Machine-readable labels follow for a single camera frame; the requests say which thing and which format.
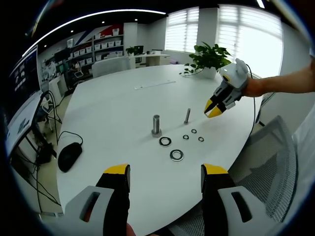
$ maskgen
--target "ceiling light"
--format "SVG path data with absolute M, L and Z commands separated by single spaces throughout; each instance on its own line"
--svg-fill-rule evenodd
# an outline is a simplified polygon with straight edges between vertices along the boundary
M 262 3 L 262 0 L 256 0 L 256 1 L 261 8 L 265 8 L 264 4 Z
M 58 26 L 57 28 L 53 29 L 52 31 L 48 32 L 47 34 L 45 34 L 44 36 L 42 36 L 39 40 L 37 40 L 35 43 L 33 43 L 33 45 L 31 45 L 24 53 L 23 53 L 23 57 L 37 44 L 39 43 L 41 40 L 43 40 L 45 37 L 47 37 L 48 35 L 50 35 L 51 33 L 59 30 L 60 28 L 69 25 L 75 21 L 79 21 L 81 19 L 90 17 L 90 16 L 95 16 L 95 15 L 100 15 L 100 14 L 105 14 L 105 13 L 112 13 L 112 12 L 124 12 L 124 11 L 138 11 L 138 12 L 149 12 L 149 13 L 156 13 L 156 14 L 161 14 L 161 15 L 165 15 L 165 12 L 161 12 L 161 11 L 151 11 L 151 10 L 142 10 L 142 9 L 120 9 L 120 10 L 109 10 L 109 11 L 101 11 L 101 12 L 96 12 L 96 13 L 92 13 L 86 16 L 81 16 L 79 18 L 76 18 L 74 20 L 71 20 L 67 23 L 62 24 L 61 26 Z

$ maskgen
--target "human hand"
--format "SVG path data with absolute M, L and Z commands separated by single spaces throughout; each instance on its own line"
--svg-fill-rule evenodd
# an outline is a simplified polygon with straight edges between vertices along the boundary
M 242 94 L 246 97 L 260 97 L 264 93 L 263 79 L 252 79 L 248 77 L 247 85 L 242 90 Z

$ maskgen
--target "white flower pot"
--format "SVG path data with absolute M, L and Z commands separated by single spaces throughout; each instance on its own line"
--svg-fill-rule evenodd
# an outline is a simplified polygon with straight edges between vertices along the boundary
M 203 78 L 207 78 L 210 80 L 213 80 L 215 78 L 217 74 L 217 71 L 214 67 L 211 68 L 207 68 L 205 67 L 200 73 L 199 75 L 202 76 Z

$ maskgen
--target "white round table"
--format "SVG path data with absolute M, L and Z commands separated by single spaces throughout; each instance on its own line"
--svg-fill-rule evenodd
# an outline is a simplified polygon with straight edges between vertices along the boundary
M 253 99 L 243 97 L 234 108 L 209 119 L 203 111 L 221 83 L 220 75 L 214 80 L 198 75 L 182 77 L 179 72 L 183 70 L 183 65 L 153 66 L 78 85 L 61 131 L 80 134 L 83 152 L 67 173 L 57 169 L 63 210 L 85 187 L 95 186 L 104 170 L 128 163 L 128 223 L 137 236 L 146 235 L 176 220 L 201 200 L 201 164 L 226 170 L 231 167 L 252 129 Z M 260 103 L 261 98 L 257 98 L 256 115 Z M 189 124 L 184 125 L 188 108 Z M 162 135 L 172 140 L 169 147 L 160 146 L 159 139 L 151 135 L 155 114 L 160 115 Z M 63 134 L 58 154 L 74 141 L 80 140 Z M 184 153 L 182 161 L 170 159 L 174 149 Z

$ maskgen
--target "green plant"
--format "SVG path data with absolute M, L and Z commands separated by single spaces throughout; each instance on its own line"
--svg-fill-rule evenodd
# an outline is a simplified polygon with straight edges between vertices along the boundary
M 133 54 L 135 51 L 136 51 L 135 47 L 126 48 L 126 52 L 128 53 L 128 55 Z
M 226 59 L 227 55 L 230 53 L 226 48 L 220 48 L 218 44 L 214 47 L 210 47 L 207 43 L 202 42 L 204 46 L 195 45 L 196 54 L 190 54 L 189 57 L 192 58 L 192 64 L 185 64 L 185 66 L 190 66 L 190 68 L 185 68 L 184 75 L 194 74 L 201 71 L 205 67 L 214 67 L 216 70 L 221 67 L 230 64 L 231 62 Z

